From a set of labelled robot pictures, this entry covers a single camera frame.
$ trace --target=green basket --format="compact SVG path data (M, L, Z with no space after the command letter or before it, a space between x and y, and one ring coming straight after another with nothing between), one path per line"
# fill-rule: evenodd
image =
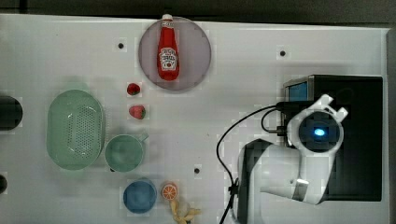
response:
M100 103L85 91L65 91L49 107L47 151L66 170L91 165L105 143L105 115Z

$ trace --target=mint green mug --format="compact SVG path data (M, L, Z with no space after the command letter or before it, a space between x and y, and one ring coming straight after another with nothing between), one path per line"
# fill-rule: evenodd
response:
M139 166L145 154L143 142L148 137L147 133L113 137L106 146L105 158L108 166L118 172L129 172Z

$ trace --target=ketchup bottle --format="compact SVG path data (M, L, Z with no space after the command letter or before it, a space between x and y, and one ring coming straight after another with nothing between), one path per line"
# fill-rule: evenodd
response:
M158 74L164 80L172 81L178 77L177 44L173 19L169 14L163 15L160 43L158 44L157 67Z

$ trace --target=white table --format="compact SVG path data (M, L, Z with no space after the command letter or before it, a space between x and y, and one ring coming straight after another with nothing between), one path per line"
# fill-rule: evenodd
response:
M181 94L157 88L139 67L140 36L154 21L31 15L0 15L0 92L21 100L21 127L0 134L0 223L174 223L158 197L145 216L128 212L121 194L146 176L158 190L176 180L182 198L203 213L195 224L218 223L228 202L228 176L216 158L219 136L246 113L282 100L282 84L312 74L378 75L386 80L386 29L198 22L212 45L204 82ZM125 49L117 49L119 41ZM286 57L278 57L281 50ZM111 173L104 154L81 172L57 167L46 150L47 111L69 82L84 81L106 111L106 140L147 130L143 164ZM128 82L143 91L128 97ZM148 117L132 119L143 104ZM388 123L387 109L384 109ZM270 116L275 125L276 115ZM383 201L297 203L263 193L265 223L389 223L388 127L384 127ZM262 137L259 116L226 138L221 151L237 176L240 148ZM201 173L194 174L194 167Z

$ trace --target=strawberry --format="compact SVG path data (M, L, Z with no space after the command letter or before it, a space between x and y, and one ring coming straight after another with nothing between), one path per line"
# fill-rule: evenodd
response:
M128 88L126 89L126 91L130 95L137 95L140 92L140 87L135 83L131 83L128 85Z
M146 115L146 109L142 105L133 105L129 108L129 114L136 119L143 119Z

